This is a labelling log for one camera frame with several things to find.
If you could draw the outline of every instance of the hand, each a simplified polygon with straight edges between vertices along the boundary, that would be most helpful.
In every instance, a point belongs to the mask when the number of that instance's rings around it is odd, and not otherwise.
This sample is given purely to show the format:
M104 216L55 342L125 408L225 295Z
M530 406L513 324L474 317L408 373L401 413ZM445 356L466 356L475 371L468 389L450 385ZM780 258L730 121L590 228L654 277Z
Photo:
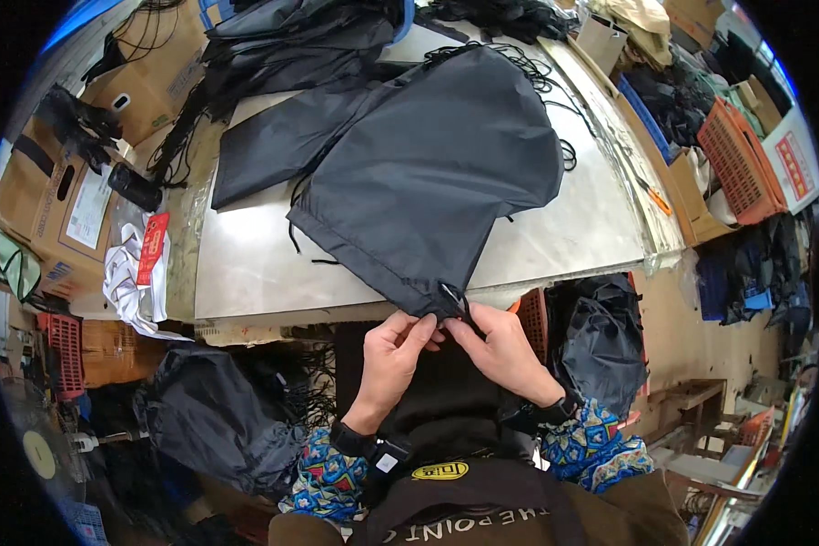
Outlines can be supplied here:
M362 436L376 433L410 386L422 349L439 350L445 336L437 317L424 319L397 311L364 337L364 372L358 396L342 422Z
M470 317L485 341L457 319L446 319L444 325L484 376L541 408L564 398L564 388L537 360L518 316L470 303Z

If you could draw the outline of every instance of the black watch strap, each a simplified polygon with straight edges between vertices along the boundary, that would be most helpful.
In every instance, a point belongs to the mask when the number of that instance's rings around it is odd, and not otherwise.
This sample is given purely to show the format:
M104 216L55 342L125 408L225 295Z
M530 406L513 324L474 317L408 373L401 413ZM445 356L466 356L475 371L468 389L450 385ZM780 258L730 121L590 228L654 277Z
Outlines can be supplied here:
M576 418L576 410L582 408L582 397L573 389L564 389L564 398L545 408L537 408L535 417L540 423L561 425Z
M375 445L376 436L361 436L340 421L331 425L331 445L347 457L364 457Z

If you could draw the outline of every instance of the green fabric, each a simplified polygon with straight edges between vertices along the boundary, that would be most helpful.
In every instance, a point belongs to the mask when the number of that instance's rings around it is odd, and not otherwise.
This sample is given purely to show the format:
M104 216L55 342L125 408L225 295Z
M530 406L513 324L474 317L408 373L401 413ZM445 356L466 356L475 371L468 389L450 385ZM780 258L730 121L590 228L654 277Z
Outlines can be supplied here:
M23 302L36 290L41 275L36 256L0 231L0 282Z

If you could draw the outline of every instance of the blue patterned sleeve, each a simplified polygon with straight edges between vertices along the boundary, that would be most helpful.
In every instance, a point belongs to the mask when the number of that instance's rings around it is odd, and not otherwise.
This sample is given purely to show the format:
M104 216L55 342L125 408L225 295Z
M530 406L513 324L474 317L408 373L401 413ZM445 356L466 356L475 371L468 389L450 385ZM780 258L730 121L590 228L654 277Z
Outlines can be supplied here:
M541 424L540 455L549 461L549 472L600 494L623 478L652 472L652 458L639 436L624 440L618 417L585 399L575 419L555 426Z
M367 475L363 457L347 457L331 447L330 430L319 427L298 461L291 494L279 502L282 513L297 512L337 523L359 512L360 482Z

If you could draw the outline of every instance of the red tag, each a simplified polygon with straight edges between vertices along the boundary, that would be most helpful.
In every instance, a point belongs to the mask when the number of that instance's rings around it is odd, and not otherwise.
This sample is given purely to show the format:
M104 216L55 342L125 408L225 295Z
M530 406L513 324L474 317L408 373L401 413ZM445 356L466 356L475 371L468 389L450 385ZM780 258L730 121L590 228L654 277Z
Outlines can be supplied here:
M170 213L155 214L148 220L146 234L142 237L142 252L140 253L140 270L137 272L137 286L149 287L152 285L152 270L158 263L161 252L164 250L164 235L167 234L167 223Z

